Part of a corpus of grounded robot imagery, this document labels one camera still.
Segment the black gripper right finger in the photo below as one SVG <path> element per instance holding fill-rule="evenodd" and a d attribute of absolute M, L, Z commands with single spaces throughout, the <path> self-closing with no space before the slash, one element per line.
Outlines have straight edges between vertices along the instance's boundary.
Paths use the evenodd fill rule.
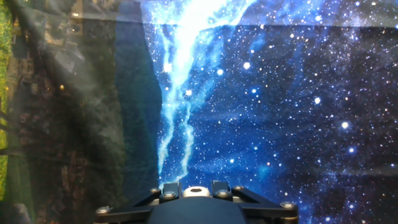
<path fill-rule="evenodd" d="M 299 223 L 299 208 L 295 203 L 273 202 L 242 185 L 230 187 L 227 182 L 212 180 L 211 197 L 237 204 L 249 223 Z"/>

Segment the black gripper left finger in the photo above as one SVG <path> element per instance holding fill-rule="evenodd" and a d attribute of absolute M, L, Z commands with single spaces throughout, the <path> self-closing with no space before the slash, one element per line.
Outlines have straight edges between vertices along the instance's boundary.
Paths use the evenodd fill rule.
<path fill-rule="evenodd" d="M 166 183 L 151 188 L 141 199 L 118 208 L 100 207 L 95 211 L 95 223 L 139 223 L 145 221 L 155 206 L 182 198 L 181 182 Z"/>

